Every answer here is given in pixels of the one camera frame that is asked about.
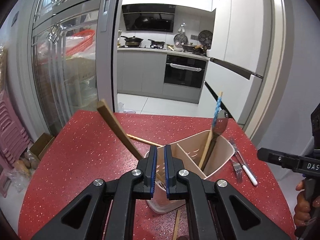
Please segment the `right hand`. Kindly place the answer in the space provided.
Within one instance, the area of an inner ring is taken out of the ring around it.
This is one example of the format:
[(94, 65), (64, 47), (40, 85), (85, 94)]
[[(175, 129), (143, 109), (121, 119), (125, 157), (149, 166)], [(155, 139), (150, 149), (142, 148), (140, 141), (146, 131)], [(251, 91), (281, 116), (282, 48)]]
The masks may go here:
[(304, 198), (304, 183), (301, 181), (296, 186), (296, 191), (299, 191), (297, 195), (297, 205), (295, 206), (295, 214), (293, 217), (296, 227), (306, 226), (306, 223), (311, 219), (310, 216), (310, 204)]

